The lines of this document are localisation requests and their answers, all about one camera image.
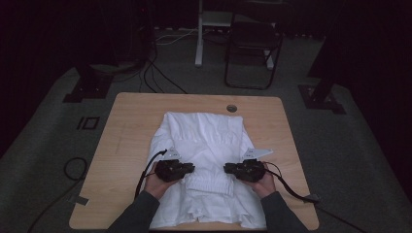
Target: desk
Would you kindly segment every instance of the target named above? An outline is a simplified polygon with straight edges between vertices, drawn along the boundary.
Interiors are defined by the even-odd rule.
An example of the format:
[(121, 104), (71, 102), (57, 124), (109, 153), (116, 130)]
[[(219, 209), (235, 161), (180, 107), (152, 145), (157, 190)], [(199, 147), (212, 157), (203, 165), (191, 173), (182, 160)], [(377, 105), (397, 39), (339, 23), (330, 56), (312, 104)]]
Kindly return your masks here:
[[(235, 105), (230, 113), (227, 105)], [(292, 133), (277, 97), (120, 93), (110, 112), (96, 153), (80, 193), (86, 206), (76, 204), (70, 218), (74, 229), (106, 229), (133, 202), (136, 185), (145, 169), (151, 139), (168, 112), (214, 113), (241, 116), (256, 148), (274, 149), (265, 161), (279, 166), (285, 181), (300, 195), (309, 188), (300, 164)], [(311, 230), (319, 221), (312, 204), (291, 197), (276, 186), (301, 221)], [(185, 223), (175, 230), (248, 230), (239, 224)]]

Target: folded fabric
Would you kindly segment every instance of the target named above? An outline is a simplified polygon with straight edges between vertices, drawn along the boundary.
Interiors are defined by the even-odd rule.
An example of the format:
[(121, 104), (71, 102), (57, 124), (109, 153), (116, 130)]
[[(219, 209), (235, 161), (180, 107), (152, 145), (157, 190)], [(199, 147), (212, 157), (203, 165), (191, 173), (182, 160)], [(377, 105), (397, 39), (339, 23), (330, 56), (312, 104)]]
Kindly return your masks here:
[(240, 222), (248, 228), (265, 226), (256, 194), (223, 170), (227, 162), (241, 162), (241, 155), (253, 147), (242, 117), (166, 113), (154, 134), (150, 153), (171, 147), (182, 156), (181, 162), (193, 163), (195, 169), (160, 199), (151, 228), (196, 220)]

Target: black controller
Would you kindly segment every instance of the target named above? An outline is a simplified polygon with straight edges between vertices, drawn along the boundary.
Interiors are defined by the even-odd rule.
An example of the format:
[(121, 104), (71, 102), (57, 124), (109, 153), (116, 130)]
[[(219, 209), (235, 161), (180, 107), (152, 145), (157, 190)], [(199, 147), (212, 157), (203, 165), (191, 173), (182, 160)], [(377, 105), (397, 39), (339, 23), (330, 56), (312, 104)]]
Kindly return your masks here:
[(226, 163), (224, 171), (233, 174), (237, 179), (255, 183), (263, 178), (266, 170), (257, 159), (245, 159), (242, 163)]
[(179, 159), (160, 160), (154, 171), (159, 178), (169, 183), (183, 178), (187, 173), (192, 173), (194, 166), (192, 163), (181, 163)]

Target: sleeve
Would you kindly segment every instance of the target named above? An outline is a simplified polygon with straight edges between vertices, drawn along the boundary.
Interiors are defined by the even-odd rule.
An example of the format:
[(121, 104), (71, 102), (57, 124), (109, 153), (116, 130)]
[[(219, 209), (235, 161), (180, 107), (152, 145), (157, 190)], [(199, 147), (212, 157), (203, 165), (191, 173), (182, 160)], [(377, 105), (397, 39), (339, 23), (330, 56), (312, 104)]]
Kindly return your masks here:
[(159, 205), (160, 203), (155, 197), (143, 190), (106, 232), (149, 232), (149, 227)]
[(260, 200), (266, 218), (267, 232), (309, 232), (276, 191)]

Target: chair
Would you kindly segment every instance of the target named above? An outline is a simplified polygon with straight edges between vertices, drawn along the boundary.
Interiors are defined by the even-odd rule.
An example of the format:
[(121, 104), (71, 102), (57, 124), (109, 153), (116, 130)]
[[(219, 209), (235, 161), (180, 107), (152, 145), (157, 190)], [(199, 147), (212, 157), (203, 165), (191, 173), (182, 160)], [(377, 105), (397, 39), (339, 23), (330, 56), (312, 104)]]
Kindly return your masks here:
[[(224, 58), (224, 82), (226, 85), (251, 89), (267, 89), (272, 85), (284, 32), (292, 21), (293, 15), (294, 9), (288, 3), (248, 0), (236, 4)], [(258, 50), (258, 55), (264, 58), (264, 65), (272, 53), (276, 52), (270, 79), (266, 85), (235, 84), (229, 81), (227, 72), (230, 55), (234, 54), (232, 47), (236, 47), (237, 50)]]

